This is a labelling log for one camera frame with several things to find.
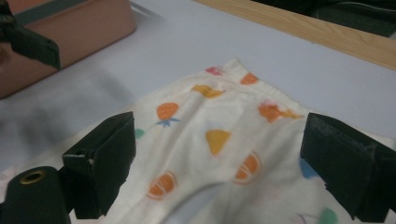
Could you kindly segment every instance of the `garment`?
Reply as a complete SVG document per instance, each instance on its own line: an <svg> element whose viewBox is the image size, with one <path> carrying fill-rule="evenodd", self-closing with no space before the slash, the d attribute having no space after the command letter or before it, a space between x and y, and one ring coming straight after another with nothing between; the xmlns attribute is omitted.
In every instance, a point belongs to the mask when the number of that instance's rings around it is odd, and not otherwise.
<svg viewBox="0 0 396 224"><path fill-rule="evenodd" d="M134 111L136 157L109 213L94 223L161 223L191 195L218 183L224 183L219 194L192 224L360 223L299 157L310 110L236 59L126 110Z"/></svg>

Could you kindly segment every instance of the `brown box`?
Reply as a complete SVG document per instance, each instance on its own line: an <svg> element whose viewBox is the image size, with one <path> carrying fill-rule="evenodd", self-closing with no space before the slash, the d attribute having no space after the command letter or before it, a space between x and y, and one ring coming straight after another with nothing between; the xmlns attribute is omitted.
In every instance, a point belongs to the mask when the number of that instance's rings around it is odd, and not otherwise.
<svg viewBox="0 0 396 224"><path fill-rule="evenodd" d="M23 6L18 5L20 1L8 0L11 10L14 10L13 7L15 10L24 10ZM47 2L38 6L42 7L51 1L37 2ZM72 7L24 26L58 44L61 65L65 68L131 34L136 24L128 0L80 0ZM2 44L2 47L8 51L11 60L0 74L0 98L26 88L57 71L37 60L12 52L9 44Z"/></svg>

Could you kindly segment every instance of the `table surface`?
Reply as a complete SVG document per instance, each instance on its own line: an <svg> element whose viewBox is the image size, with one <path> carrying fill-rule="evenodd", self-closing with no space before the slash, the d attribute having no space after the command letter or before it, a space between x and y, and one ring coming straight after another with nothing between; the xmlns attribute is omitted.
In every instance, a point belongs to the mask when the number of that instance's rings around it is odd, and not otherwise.
<svg viewBox="0 0 396 224"><path fill-rule="evenodd" d="M156 89L235 57L302 105L396 138L393 70L193 1L135 0L131 6L138 22L132 35L0 100L0 171Z"/></svg>

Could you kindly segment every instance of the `white cloth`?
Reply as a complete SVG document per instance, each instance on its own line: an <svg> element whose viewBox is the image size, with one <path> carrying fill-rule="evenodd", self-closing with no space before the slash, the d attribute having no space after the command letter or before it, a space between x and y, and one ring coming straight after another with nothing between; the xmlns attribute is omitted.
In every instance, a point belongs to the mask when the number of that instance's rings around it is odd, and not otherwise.
<svg viewBox="0 0 396 224"><path fill-rule="evenodd" d="M161 223L195 192L216 183L225 185L192 224L360 223L299 158L309 109L237 60L182 78L128 110L134 111L136 157L109 213L93 223ZM38 164L59 168L60 153L28 166ZM387 223L395 221L390 217Z"/></svg>

